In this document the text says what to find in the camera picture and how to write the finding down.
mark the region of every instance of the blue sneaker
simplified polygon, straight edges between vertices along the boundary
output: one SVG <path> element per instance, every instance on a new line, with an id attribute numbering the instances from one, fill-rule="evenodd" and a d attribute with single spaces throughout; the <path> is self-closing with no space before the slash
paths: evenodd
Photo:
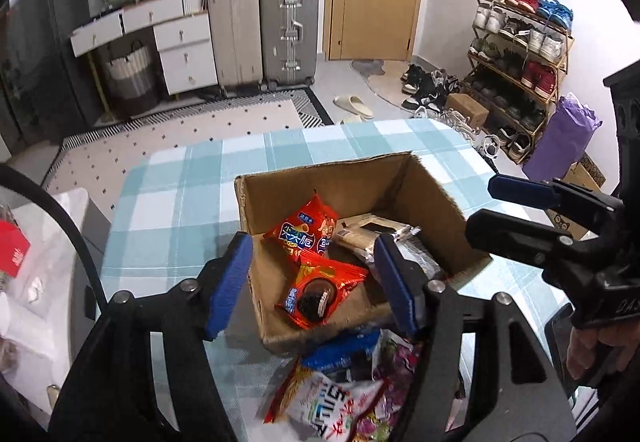
<path id="1" fill-rule="evenodd" d="M 560 5 L 560 2 L 557 0 L 539 0 L 539 2 L 540 7 L 536 11 L 536 14 L 547 19 L 555 12 L 556 7 Z"/>
<path id="2" fill-rule="evenodd" d="M 571 26 L 574 22 L 574 12 L 567 6 L 558 4 L 549 20 L 567 31 L 571 32 Z"/>

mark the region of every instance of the white slipper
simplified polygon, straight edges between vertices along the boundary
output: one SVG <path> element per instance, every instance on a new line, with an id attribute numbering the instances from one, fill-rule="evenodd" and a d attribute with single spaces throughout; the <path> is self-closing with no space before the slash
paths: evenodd
<path id="1" fill-rule="evenodd" d="M 362 123 L 362 117 L 359 115 L 350 115 L 349 117 L 345 117 L 342 121 L 340 121 L 341 125 L 349 125 L 351 123 Z"/>
<path id="2" fill-rule="evenodd" d="M 373 119 L 373 112 L 364 104 L 358 96 L 337 96 L 334 104 L 342 110 L 360 115 L 364 119 Z"/>

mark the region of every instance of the laundry basket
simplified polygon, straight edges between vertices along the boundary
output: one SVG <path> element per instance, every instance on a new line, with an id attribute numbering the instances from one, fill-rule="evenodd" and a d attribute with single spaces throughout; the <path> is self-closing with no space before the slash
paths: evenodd
<path id="1" fill-rule="evenodd" d="M 159 102 L 158 79 L 151 51 L 137 40 L 131 53 L 106 63 L 111 95 L 119 117 L 132 117 L 153 109 Z"/>

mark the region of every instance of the human hand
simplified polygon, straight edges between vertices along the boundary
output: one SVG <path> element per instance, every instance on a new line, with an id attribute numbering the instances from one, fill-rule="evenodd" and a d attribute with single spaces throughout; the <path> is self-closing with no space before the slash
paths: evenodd
<path id="1" fill-rule="evenodd" d="M 574 379 L 579 379 L 596 360 L 595 347 L 603 343 L 623 348 L 616 362 L 619 372 L 625 370 L 640 345 L 640 320 L 626 321 L 600 330 L 571 331 L 571 342 L 566 358 L 566 367 Z"/>

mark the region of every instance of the blue snack package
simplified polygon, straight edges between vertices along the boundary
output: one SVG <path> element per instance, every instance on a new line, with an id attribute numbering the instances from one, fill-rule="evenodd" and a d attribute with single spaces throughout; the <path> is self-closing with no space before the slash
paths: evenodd
<path id="1" fill-rule="evenodd" d="M 380 330 L 374 330 L 369 334 L 338 337 L 318 346 L 302 358 L 302 366 L 316 372 L 333 372 L 341 368 L 350 368 L 351 357 L 354 354 L 364 352 L 367 358 L 370 358 L 379 337 Z"/>

